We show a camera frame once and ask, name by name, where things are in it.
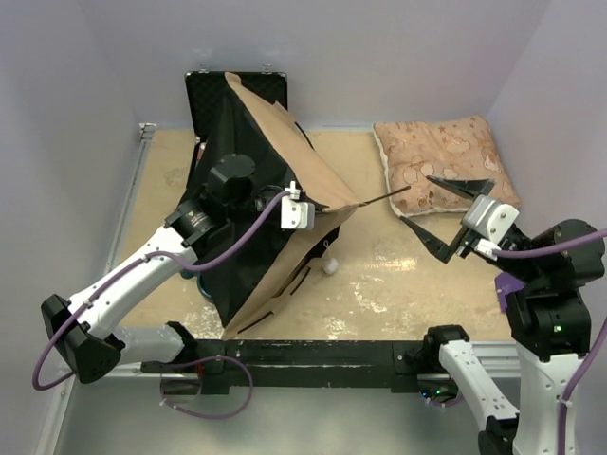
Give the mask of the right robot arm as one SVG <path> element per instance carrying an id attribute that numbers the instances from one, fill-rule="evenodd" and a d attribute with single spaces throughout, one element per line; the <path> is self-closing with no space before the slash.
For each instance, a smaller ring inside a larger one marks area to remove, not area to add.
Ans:
<path id="1" fill-rule="evenodd" d="M 528 237 L 516 226 L 519 212 L 491 195 L 492 180 L 435 177 L 433 183 L 471 205 L 450 242 L 412 224 L 422 245 L 442 263 L 477 255 L 522 285 L 506 295 L 520 402 L 513 405 L 502 394 L 458 325 L 430 328 L 406 363 L 450 376 L 473 413 L 481 453 L 575 453 L 574 394 L 605 340 L 592 335 L 580 290 L 604 275 L 605 231 L 567 219 Z"/>

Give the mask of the black tent pole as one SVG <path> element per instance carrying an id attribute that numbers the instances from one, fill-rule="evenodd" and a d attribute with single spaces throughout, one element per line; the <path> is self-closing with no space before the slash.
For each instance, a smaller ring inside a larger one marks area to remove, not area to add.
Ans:
<path id="1" fill-rule="evenodd" d="M 390 197 L 392 197 L 394 195 L 403 193 L 404 191 L 408 191 L 410 188 L 411 188 L 411 185 L 407 185 L 402 188 L 398 188 L 397 190 L 387 192 L 385 194 L 382 194 L 381 196 L 378 196 L 378 197 L 375 197 L 375 198 L 372 198 L 372 199 L 359 203 L 358 207 L 359 208 L 367 207 L 367 206 L 374 204 L 375 202 L 381 201 L 383 199 L 389 199 Z"/>

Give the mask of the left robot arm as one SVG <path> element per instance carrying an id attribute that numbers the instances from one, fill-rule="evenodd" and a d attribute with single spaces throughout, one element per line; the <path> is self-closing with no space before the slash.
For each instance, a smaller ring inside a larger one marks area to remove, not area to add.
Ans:
<path id="1" fill-rule="evenodd" d="M 166 363 L 176 372 L 196 361 L 193 338 L 180 324 L 128 329 L 124 317 L 173 275 L 214 268 L 239 252 L 276 209 L 297 192 L 291 172 L 265 179 L 246 155 L 225 155 L 190 182 L 181 202 L 152 237 L 83 291 L 57 294 L 41 306 L 48 335 L 72 375 L 90 384 L 129 362 Z"/>

